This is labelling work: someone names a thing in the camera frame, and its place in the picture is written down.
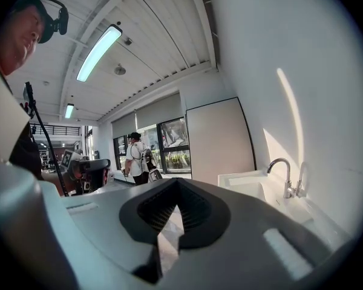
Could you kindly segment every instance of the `headset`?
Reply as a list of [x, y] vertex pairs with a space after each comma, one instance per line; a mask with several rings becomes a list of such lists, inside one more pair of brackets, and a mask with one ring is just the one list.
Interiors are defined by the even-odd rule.
[[[33, 3], [35, 0], [19, 0], [15, 4], [14, 9], [16, 9], [16, 7], [18, 5], [23, 4], [23, 3], [28, 3], [30, 1], [31, 1], [31, 4], [35, 5], [35, 3]], [[39, 43], [46, 43], [48, 40], [51, 39], [54, 32], [59, 31], [59, 33], [61, 35], [64, 35], [67, 32], [68, 10], [67, 10], [66, 6], [63, 3], [61, 3], [60, 1], [58, 1], [58, 0], [48, 0], [48, 1], [51, 1], [51, 2], [53, 2], [55, 4], [60, 5], [62, 8], [59, 9], [58, 18], [55, 19], [55, 20], [53, 20], [51, 18], [51, 16], [47, 13], [47, 11], [41, 10], [40, 8], [38, 8], [39, 11], [44, 13], [43, 15], [45, 16], [45, 20], [46, 20], [43, 36], [41, 37]]]

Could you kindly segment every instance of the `chrome faucet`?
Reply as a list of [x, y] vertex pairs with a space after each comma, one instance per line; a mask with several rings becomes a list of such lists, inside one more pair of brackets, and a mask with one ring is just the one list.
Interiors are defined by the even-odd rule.
[[275, 164], [283, 162], [286, 164], [286, 182], [285, 182], [285, 189], [284, 189], [284, 199], [289, 199], [291, 196], [295, 196], [296, 192], [292, 188], [292, 182], [290, 181], [290, 163], [285, 158], [277, 158], [274, 159], [269, 166], [267, 167], [267, 173], [269, 174], [272, 171], [272, 168]]

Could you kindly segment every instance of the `person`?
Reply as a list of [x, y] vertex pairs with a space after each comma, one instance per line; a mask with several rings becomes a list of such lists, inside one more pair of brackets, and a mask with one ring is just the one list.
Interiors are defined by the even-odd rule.
[[129, 171], [133, 176], [136, 185], [146, 184], [149, 178], [149, 170], [143, 153], [146, 150], [145, 145], [140, 141], [141, 134], [133, 132], [128, 135], [130, 139], [129, 146], [126, 150], [126, 161], [124, 174], [128, 176]]
[[[40, 0], [20, 0], [8, 14], [0, 28], [0, 73], [5, 78], [19, 69], [33, 55], [39, 43], [47, 42], [52, 35], [53, 20]], [[42, 172], [38, 145], [32, 140], [28, 123], [21, 132], [10, 156], [10, 162], [30, 171], [38, 180], [52, 182], [63, 195], [56, 173]], [[74, 179], [62, 174], [67, 192], [75, 189]]]

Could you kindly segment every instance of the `window frame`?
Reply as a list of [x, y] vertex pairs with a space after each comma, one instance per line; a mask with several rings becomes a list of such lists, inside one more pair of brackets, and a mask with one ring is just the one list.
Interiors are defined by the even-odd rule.
[[[119, 138], [123, 138], [125, 153], [119, 152]], [[116, 167], [117, 167], [117, 170], [121, 170], [122, 165], [120, 162], [120, 157], [126, 156], [126, 150], [128, 149], [128, 136], [123, 135], [121, 137], [113, 138], [113, 146], [114, 146], [114, 158], [116, 159]]]
[[182, 151], [182, 150], [188, 150], [189, 159], [191, 160], [191, 153], [189, 151], [189, 138], [188, 138], [188, 145], [181, 145], [181, 146], [176, 146], [176, 147], [164, 147], [164, 145], [163, 145], [162, 125], [166, 124], [166, 123], [172, 123], [173, 121], [177, 121], [177, 120], [180, 120], [180, 119], [184, 119], [185, 124], [187, 126], [186, 119], [185, 119], [184, 116], [181, 116], [181, 117], [178, 117], [178, 118], [175, 118], [175, 119], [171, 119], [171, 120], [166, 120], [166, 121], [163, 121], [163, 122], [157, 124], [157, 136], [159, 138], [160, 158], [161, 158], [161, 161], [162, 161], [162, 167], [163, 167], [163, 173], [164, 174], [186, 174], [186, 173], [191, 173], [191, 170], [189, 172], [169, 171], [168, 167], [166, 165], [166, 161], [165, 161], [165, 154], [166, 153], [168, 153], [168, 152], [179, 152], [179, 151]]

